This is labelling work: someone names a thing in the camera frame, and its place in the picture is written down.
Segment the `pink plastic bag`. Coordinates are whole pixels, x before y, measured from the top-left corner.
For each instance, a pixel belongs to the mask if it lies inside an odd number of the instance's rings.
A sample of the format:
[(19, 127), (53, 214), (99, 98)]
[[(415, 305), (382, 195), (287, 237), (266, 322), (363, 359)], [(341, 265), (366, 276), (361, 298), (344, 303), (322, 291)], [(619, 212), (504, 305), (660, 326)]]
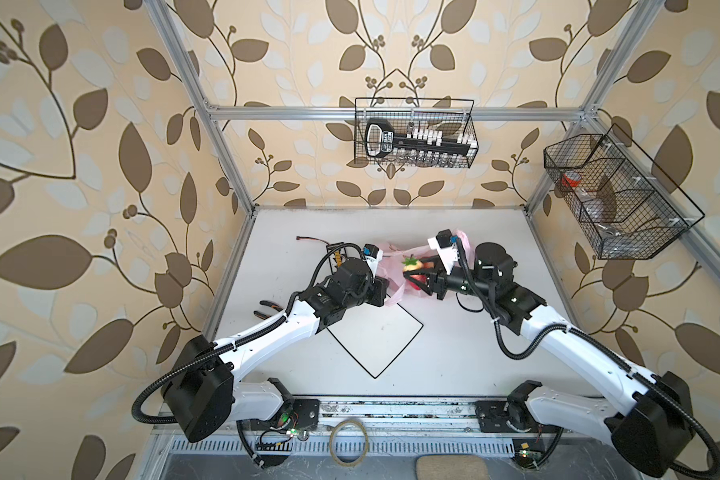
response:
[(462, 231), (441, 231), (423, 247), (397, 250), (384, 244), (382, 249), (377, 275), (389, 281), (386, 306), (407, 297), (443, 300), (449, 292), (473, 294), (465, 275), (473, 249)]

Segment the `red fake strawberry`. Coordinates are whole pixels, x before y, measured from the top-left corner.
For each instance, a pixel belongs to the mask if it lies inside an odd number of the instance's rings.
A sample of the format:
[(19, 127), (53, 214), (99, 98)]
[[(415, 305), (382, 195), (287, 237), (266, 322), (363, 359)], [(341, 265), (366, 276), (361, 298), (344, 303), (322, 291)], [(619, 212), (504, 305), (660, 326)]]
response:
[(433, 269), (435, 267), (434, 262), (423, 261), (414, 256), (405, 257), (402, 261), (402, 265), (403, 265), (404, 272)]

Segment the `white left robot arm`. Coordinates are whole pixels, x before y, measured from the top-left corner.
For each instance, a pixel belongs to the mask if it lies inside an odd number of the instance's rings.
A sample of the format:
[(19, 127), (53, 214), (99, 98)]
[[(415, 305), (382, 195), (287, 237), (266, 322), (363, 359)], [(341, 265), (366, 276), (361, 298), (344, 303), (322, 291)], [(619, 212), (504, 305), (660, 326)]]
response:
[(167, 374), (134, 400), (131, 415), (147, 425), (177, 424), (190, 442), (215, 433), (229, 420), (269, 421), (291, 403), (277, 379), (246, 376), (290, 346), (340, 321), (364, 304), (383, 306), (388, 281), (376, 274), (376, 258), (350, 258), (322, 282), (291, 295), (287, 307), (231, 337), (202, 335), (185, 346)]

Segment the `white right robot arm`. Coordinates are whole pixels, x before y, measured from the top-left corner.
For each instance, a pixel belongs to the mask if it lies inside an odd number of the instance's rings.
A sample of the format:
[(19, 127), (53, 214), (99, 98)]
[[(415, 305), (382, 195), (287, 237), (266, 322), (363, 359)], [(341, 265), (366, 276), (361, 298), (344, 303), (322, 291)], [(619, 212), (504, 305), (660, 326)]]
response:
[(403, 275), (409, 283), (438, 299), (448, 292), (478, 298), (506, 357), (520, 361), (543, 349), (599, 393), (568, 394), (528, 380), (507, 397), (515, 429), (542, 424), (586, 435), (654, 478), (669, 470), (693, 479), (720, 478), (720, 448), (694, 418), (683, 379), (672, 372), (657, 375), (575, 327), (515, 281), (516, 262), (501, 245), (482, 243), (469, 260), (458, 236), (429, 243), (437, 254), (408, 262)]

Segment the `white square board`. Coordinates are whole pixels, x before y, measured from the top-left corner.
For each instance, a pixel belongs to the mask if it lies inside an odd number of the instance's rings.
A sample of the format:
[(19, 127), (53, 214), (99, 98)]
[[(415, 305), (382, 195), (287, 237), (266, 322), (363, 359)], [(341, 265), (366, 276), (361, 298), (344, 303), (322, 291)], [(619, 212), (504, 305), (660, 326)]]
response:
[(326, 330), (349, 357), (372, 379), (381, 377), (424, 328), (400, 304), (368, 304), (348, 310)]

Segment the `tape roll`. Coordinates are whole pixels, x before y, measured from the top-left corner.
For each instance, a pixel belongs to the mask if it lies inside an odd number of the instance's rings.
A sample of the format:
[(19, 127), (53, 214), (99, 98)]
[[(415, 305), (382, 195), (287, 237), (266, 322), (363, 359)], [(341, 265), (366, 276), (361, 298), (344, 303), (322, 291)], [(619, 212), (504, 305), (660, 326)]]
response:
[(339, 422), (330, 432), (328, 451), (333, 461), (343, 468), (361, 464), (370, 451), (370, 438), (363, 422), (356, 418)]

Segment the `brown pad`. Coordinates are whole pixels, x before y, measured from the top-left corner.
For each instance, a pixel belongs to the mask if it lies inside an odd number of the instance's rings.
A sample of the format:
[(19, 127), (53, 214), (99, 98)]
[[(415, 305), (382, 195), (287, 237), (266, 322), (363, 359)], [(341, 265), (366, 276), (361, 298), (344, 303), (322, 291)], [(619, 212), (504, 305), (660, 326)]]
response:
[(417, 480), (489, 480), (486, 462), (473, 455), (427, 455), (415, 465)]

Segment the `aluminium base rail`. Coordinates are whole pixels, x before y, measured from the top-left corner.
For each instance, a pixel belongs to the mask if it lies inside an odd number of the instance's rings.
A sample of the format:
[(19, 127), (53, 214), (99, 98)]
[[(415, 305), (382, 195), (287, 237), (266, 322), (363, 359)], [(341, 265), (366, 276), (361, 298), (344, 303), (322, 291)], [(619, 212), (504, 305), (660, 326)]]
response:
[(260, 419), (254, 413), (232, 412), (228, 417), (213, 418), (192, 427), (184, 437), (191, 443), (236, 428), (236, 422), (253, 430), (269, 428), (291, 430), (298, 434), (332, 429), (344, 420), (357, 419), (369, 431), (421, 433), (476, 432), (491, 435), (553, 434), (554, 426), (521, 429), (509, 424), (509, 408), (504, 397), (350, 397), (295, 396), (274, 412)]

